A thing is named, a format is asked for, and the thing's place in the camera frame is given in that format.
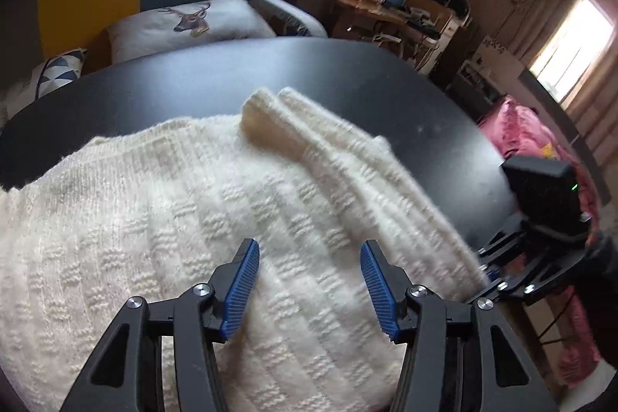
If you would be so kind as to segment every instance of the pink fabric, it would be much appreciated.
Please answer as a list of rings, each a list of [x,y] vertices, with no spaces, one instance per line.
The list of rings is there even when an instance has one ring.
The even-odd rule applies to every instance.
[[[479,127],[505,159],[518,154],[520,156],[553,157],[570,163],[576,171],[582,211],[592,216],[593,228],[598,229],[598,198],[588,171],[574,154],[558,143],[552,131],[541,122],[532,109],[506,95]],[[509,270],[521,270],[523,261],[516,259],[509,266]],[[564,304],[572,291],[573,288],[568,287],[566,291],[555,297],[560,304]],[[601,355],[594,344],[586,313],[577,296],[570,302],[563,316],[569,320],[571,331],[576,335],[564,342],[559,369],[567,385],[573,387],[594,371]]]

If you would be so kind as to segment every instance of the white pillow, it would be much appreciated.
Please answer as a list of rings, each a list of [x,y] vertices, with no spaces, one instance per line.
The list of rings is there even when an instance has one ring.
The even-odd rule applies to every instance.
[[[112,63],[216,41],[275,37],[245,0],[212,0],[150,10],[107,28]]]
[[[9,120],[38,98],[78,80],[87,52],[77,48],[54,56],[36,66],[28,81],[21,81],[9,88],[2,99],[0,123],[1,118]]]

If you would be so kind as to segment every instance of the black table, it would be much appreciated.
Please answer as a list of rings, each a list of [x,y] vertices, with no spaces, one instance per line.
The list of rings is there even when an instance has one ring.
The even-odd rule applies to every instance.
[[[368,43],[280,37],[159,53],[113,65],[25,108],[0,137],[0,184],[21,187],[95,135],[179,116],[237,114],[259,86],[292,86],[386,137],[468,244],[511,213],[501,156],[477,126],[409,65]]]

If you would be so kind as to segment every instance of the deer print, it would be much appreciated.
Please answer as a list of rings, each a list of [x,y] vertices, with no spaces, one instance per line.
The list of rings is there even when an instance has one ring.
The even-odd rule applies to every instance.
[[[199,37],[204,32],[208,32],[210,28],[206,22],[206,10],[210,7],[210,3],[203,4],[203,8],[199,9],[195,13],[182,13],[174,8],[160,9],[160,13],[174,13],[180,16],[180,22],[174,27],[174,32],[191,31],[191,37]]]

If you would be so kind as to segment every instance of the window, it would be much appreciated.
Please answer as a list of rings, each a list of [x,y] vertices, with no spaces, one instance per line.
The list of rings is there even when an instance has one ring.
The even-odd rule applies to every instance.
[[[530,71],[561,102],[610,42],[614,26],[594,0],[581,0],[537,56]]]

